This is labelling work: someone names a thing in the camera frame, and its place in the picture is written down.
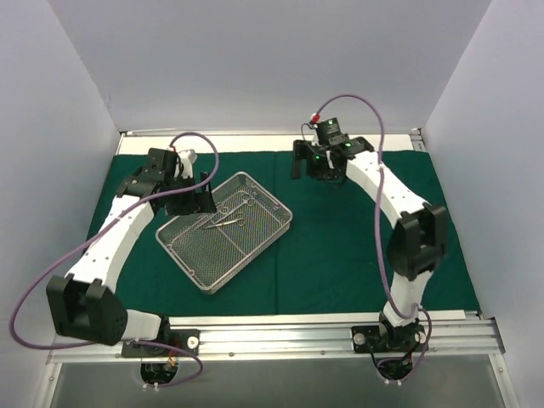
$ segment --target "cable connector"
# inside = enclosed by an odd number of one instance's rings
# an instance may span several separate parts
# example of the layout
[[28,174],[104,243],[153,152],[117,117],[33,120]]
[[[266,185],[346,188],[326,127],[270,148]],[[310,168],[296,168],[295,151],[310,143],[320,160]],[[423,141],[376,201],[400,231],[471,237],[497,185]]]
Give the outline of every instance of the cable connector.
[[319,116],[317,113],[312,113],[312,116],[309,119],[310,125],[315,125],[319,120],[321,116]]

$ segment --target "white robotic arm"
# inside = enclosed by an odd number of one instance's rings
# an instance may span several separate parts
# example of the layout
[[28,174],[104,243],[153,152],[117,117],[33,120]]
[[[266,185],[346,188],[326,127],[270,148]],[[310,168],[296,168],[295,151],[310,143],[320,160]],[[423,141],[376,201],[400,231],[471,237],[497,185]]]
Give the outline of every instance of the white robotic arm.
[[209,184],[200,193],[151,200],[125,217],[121,214],[145,196],[194,185],[195,161],[193,150],[151,149],[147,164],[123,182],[101,230],[116,218],[118,223],[87,249],[64,278],[54,276],[48,283],[49,306],[59,334],[104,344],[160,336],[165,319],[124,309],[115,296],[117,280],[134,243],[159,208],[172,215],[216,211]]
[[413,193],[379,164],[378,154],[364,138],[351,139],[342,133],[336,118],[315,123],[314,128],[313,142],[297,140],[293,144],[292,178],[301,176],[300,163],[305,160],[311,178],[351,179],[376,200],[382,168],[380,208],[394,228],[388,246],[388,260],[394,269],[390,298],[402,316],[389,301],[382,314],[393,328],[417,322],[414,304],[421,303],[425,286],[445,255],[445,208],[430,206]]
[[[391,227],[394,228],[397,221],[402,219],[403,213],[412,214],[423,211],[425,200],[408,189],[387,167],[383,166],[383,171],[385,182],[381,209]],[[380,184],[377,153],[367,150],[357,154],[353,160],[348,161],[346,176],[358,184],[370,197],[376,197]],[[411,315],[410,319],[403,319],[394,312],[388,301],[382,312],[393,327],[405,326],[415,321],[417,312],[414,311],[413,305],[421,303],[423,291],[432,274],[432,270],[426,270],[420,272],[414,280],[409,280],[398,273],[393,275],[391,297],[403,315]]]

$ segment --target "metal basket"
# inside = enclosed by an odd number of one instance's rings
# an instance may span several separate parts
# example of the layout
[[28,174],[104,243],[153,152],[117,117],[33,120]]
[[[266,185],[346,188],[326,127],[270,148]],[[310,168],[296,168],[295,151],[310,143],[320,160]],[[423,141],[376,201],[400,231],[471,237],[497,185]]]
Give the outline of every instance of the metal basket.
[[292,212],[244,172],[217,187],[213,199],[215,214],[176,217],[156,232],[176,264],[207,294],[285,234],[292,220]]

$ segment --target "green cloth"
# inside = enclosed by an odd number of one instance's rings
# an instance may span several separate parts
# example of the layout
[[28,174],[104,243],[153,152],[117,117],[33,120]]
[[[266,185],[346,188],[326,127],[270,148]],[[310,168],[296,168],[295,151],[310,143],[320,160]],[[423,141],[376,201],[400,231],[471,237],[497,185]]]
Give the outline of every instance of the green cloth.
[[[426,153],[384,152],[386,165],[416,194],[432,203],[445,198]],[[119,184],[145,156],[116,156],[106,178],[90,235],[103,223]],[[373,200],[348,181],[334,190],[310,178],[291,180],[290,152],[223,153],[212,187],[234,173],[254,177],[293,212],[291,228],[213,295],[189,280],[158,244],[155,232],[169,218],[160,211],[128,256],[116,294],[127,309],[174,316],[289,315],[371,312],[385,304],[373,235]],[[195,173],[213,166],[199,155]],[[382,217],[382,241],[392,232]],[[429,310],[479,310],[455,228],[449,253],[428,283]]]

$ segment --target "white enclosure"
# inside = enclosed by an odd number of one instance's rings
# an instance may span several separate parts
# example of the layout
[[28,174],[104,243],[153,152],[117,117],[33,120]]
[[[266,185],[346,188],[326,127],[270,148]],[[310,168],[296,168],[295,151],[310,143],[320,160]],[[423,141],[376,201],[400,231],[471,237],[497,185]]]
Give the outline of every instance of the white enclosure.
[[[11,309],[86,236],[120,131],[295,134],[342,92],[387,133],[423,128],[520,403],[541,406],[543,20],[541,0],[4,1],[2,406],[32,405],[48,356],[15,346]],[[330,109],[377,130],[353,102]],[[18,327],[51,341],[43,286]]]

